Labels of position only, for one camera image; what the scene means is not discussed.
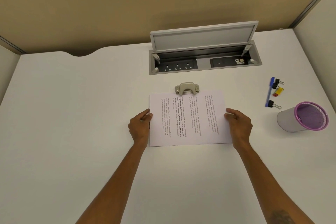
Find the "paper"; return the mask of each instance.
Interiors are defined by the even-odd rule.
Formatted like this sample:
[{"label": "paper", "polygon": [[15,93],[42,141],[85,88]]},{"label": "paper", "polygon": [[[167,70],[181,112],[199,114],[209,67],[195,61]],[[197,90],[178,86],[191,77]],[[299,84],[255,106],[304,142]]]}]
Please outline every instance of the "paper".
[{"label": "paper", "polygon": [[150,146],[231,143],[221,91],[151,94]]}]

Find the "left hand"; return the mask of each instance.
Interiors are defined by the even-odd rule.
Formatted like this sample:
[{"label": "left hand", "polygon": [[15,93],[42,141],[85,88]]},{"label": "left hand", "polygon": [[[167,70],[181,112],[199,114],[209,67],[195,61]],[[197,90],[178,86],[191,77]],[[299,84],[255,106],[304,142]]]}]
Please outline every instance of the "left hand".
[{"label": "left hand", "polygon": [[147,109],[129,121],[129,133],[134,140],[134,144],[140,144],[144,147],[147,146],[149,136],[149,122],[151,121],[152,117],[153,114],[149,113],[149,109]]}]

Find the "purple mesh rim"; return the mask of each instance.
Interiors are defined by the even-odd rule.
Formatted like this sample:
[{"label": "purple mesh rim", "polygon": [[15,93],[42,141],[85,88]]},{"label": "purple mesh rim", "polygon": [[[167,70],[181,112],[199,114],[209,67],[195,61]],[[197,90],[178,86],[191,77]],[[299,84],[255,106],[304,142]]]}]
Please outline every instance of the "purple mesh rim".
[{"label": "purple mesh rim", "polygon": [[[321,127],[321,128],[309,128],[309,127],[307,127],[306,125],[304,125],[304,124],[300,121],[299,117],[297,116],[297,108],[298,108],[300,105],[304,104],[304,103],[310,103],[310,104],[316,105],[316,106],[318,106],[318,107],[324,112],[327,121],[326,121],[326,123],[325,123],[325,125],[324,125],[323,127]],[[298,104],[296,105],[296,107],[294,108],[294,116],[295,116],[297,122],[298,122],[301,126],[303,126],[303,127],[306,128],[306,129],[309,129],[309,130],[319,131],[319,130],[325,129],[326,126],[328,126],[328,123],[329,123],[329,117],[328,117],[328,115],[327,115],[327,112],[326,112],[321,106],[319,106],[318,104],[316,104],[316,103],[314,103],[314,102],[304,101],[304,102],[298,103]]]}]

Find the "hand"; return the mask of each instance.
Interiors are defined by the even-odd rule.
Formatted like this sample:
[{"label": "hand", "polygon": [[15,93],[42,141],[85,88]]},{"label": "hand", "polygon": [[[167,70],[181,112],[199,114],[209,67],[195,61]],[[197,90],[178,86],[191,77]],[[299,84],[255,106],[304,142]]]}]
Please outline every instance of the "hand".
[{"label": "hand", "polygon": [[226,111],[229,113],[224,114],[224,117],[229,122],[233,147],[238,151],[244,146],[249,146],[251,119],[237,110],[227,108]]},{"label": "hand", "polygon": [[132,135],[134,144],[140,144],[144,147],[147,146],[149,136],[149,122],[151,121],[152,117],[153,114],[149,113],[149,109],[147,109],[129,121],[129,133]]}]

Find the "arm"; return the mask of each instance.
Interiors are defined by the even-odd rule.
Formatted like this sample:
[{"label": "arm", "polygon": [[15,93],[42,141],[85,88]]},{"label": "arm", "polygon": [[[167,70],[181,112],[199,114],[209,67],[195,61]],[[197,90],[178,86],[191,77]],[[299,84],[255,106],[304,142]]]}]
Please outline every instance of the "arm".
[{"label": "arm", "polygon": [[251,119],[240,111],[226,109],[234,148],[250,177],[259,205],[268,224],[314,224],[287,196],[250,145]]},{"label": "arm", "polygon": [[86,208],[76,224],[119,224],[141,156],[148,143],[149,109],[139,113],[128,125],[134,144],[103,189]]}]

